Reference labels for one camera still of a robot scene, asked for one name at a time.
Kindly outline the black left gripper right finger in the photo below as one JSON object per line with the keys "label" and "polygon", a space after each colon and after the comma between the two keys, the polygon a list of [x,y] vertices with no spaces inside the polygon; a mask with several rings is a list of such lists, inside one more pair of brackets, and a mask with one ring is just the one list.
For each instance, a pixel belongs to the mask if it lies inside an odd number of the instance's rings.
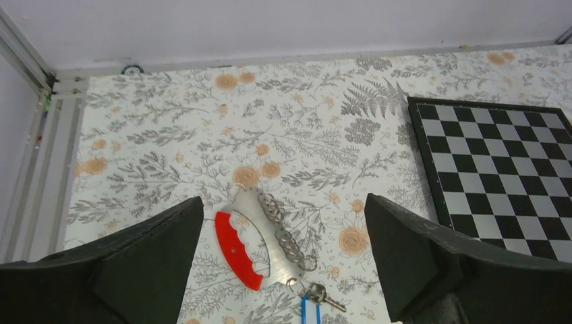
{"label": "black left gripper right finger", "polygon": [[571,322],[570,264],[475,240],[381,195],[364,213],[391,321]]}

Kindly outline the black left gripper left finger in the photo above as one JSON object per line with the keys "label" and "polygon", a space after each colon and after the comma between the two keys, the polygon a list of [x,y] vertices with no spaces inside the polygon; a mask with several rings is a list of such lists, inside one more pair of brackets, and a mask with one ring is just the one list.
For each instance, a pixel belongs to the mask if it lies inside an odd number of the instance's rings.
{"label": "black left gripper left finger", "polygon": [[1,266],[2,323],[175,323],[204,220],[199,197],[36,262]]}

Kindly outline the metal keyring holder red handle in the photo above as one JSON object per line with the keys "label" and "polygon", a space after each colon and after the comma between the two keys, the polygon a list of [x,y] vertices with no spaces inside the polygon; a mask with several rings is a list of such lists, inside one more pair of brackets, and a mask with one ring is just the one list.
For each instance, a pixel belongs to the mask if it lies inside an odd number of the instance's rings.
{"label": "metal keyring holder red handle", "polygon": [[250,290],[301,284],[317,268],[316,257],[286,228],[278,200],[257,186],[238,184],[232,201],[217,211],[214,228],[229,268]]}

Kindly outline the key with blue tag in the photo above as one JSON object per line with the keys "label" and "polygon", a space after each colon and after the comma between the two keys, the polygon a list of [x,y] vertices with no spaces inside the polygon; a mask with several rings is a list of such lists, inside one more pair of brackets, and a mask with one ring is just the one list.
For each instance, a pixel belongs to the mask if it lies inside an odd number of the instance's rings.
{"label": "key with blue tag", "polygon": [[306,287],[300,279],[290,278],[286,286],[301,298],[301,324],[322,323],[323,304],[330,305],[343,313],[347,312],[346,306],[334,300],[321,283],[313,282]]}

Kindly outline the black white chessboard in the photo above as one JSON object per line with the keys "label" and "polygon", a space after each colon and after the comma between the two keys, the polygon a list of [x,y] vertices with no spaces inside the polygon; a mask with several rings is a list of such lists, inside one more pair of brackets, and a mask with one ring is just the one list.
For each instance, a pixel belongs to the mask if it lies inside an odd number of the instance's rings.
{"label": "black white chessboard", "polygon": [[571,261],[571,124],[556,108],[410,97],[439,223]]}

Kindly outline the floral patterned table mat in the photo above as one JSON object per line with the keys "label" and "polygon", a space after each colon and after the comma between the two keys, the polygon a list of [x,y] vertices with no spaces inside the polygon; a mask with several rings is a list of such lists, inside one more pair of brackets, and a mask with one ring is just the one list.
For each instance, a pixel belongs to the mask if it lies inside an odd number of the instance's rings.
{"label": "floral patterned table mat", "polygon": [[180,70],[90,80],[63,245],[118,232],[190,197],[204,223],[180,323],[299,323],[279,284],[245,287],[216,211],[240,185],[274,195],[285,227],[347,306],[323,323],[388,323],[368,193],[435,219],[407,97],[537,105],[571,114],[571,47]]}

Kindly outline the aluminium frame rail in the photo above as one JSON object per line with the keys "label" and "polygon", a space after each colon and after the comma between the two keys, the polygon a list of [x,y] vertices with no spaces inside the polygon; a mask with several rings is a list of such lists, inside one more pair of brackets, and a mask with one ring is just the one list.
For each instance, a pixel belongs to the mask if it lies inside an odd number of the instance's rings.
{"label": "aluminium frame rail", "polygon": [[5,9],[1,56],[32,91],[31,114],[24,118],[24,152],[1,221],[1,262],[32,262],[64,249],[89,79],[49,67]]}

